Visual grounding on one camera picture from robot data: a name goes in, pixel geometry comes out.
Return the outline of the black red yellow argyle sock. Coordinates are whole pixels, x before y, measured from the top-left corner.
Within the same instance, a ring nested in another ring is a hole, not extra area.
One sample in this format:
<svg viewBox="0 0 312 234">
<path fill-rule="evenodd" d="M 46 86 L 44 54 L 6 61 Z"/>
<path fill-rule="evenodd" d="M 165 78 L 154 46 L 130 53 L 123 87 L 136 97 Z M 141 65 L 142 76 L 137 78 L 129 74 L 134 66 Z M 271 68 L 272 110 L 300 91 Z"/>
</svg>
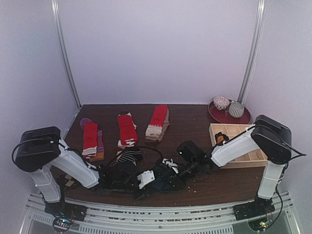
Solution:
<svg viewBox="0 0 312 234">
<path fill-rule="evenodd" d="M 222 132 L 218 132 L 217 134 L 215 134 L 214 137 L 215 137 L 216 144 L 221 144 L 229 140 L 229 137 Z"/>
</svg>

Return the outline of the dark green christmas sock pair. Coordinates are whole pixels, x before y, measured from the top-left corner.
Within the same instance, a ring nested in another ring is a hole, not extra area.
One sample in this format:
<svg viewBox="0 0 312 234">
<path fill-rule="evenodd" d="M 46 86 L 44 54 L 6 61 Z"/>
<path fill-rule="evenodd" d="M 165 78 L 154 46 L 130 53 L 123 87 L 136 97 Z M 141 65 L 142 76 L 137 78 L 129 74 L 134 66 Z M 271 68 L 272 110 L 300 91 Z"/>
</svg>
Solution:
<svg viewBox="0 0 312 234">
<path fill-rule="evenodd" d="M 179 191 L 183 188 L 183 184 L 175 177 L 160 177 L 148 184 L 148 188 L 161 193 L 169 193 Z"/>
</svg>

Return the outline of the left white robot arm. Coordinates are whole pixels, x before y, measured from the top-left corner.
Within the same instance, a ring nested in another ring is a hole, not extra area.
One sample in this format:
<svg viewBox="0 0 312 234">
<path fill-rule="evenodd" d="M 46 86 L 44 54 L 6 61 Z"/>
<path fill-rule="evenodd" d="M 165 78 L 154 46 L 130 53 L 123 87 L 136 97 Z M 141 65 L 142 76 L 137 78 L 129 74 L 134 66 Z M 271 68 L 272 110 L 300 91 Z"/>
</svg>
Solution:
<svg viewBox="0 0 312 234">
<path fill-rule="evenodd" d="M 138 159 L 138 153 L 134 148 L 123 151 L 113 168 L 95 166 L 66 144 L 58 127 L 51 126 L 24 132 L 20 143 L 12 150 L 11 159 L 20 170 L 29 174 L 52 210 L 59 216 L 66 216 L 70 205 L 63 200 L 63 186 L 53 178 L 51 167 L 67 173 L 96 194 L 111 191 L 136 194 L 156 179 L 152 170 L 137 171 L 133 160 Z"/>
</svg>

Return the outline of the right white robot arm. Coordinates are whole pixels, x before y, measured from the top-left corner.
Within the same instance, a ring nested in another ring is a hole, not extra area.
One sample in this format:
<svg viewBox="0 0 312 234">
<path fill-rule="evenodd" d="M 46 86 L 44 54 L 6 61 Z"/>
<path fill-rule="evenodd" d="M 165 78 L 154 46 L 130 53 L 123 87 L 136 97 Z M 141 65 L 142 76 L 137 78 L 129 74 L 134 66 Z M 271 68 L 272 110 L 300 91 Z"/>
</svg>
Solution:
<svg viewBox="0 0 312 234">
<path fill-rule="evenodd" d="M 157 189 L 161 192 L 180 190 L 199 171 L 209 173 L 257 150 L 267 156 L 267 164 L 258 188 L 258 198 L 250 204 L 250 211 L 254 215 L 260 215 L 268 208 L 268 200 L 272 198 L 284 168 L 292 157 L 290 128 L 265 115 L 259 115 L 255 123 L 242 133 L 216 144 L 206 152 L 191 140 L 181 143 L 177 152 L 186 164 L 169 167 L 164 163 L 157 169 Z"/>
</svg>

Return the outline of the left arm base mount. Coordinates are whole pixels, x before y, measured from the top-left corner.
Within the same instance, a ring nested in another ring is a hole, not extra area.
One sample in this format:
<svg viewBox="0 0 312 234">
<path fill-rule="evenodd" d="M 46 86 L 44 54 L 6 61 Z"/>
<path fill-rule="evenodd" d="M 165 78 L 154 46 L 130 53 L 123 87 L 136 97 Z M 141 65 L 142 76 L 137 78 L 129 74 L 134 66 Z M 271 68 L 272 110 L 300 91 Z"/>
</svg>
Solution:
<svg viewBox="0 0 312 234">
<path fill-rule="evenodd" d="M 55 231 L 64 233 L 72 228 L 75 221 L 84 221 L 87 207 L 68 202 L 45 202 L 44 211 L 54 217 L 52 227 Z"/>
</svg>

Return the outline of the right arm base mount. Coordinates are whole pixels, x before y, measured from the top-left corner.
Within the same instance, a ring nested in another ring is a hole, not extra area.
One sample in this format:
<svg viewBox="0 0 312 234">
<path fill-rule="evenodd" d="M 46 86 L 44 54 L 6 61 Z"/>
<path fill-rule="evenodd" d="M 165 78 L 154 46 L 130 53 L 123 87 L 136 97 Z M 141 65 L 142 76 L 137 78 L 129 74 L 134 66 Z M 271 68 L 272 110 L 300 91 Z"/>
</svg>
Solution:
<svg viewBox="0 0 312 234">
<path fill-rule="evenodd" d="M 235 205 L 233 207 L 237 221 L 248 220 L 248 226 L 256 232 L 265 231 L 270 224 L 268 215 L 273 215 L 275 207 L 272 199 L 255 198 L 254 201 Z"/>
</svg>

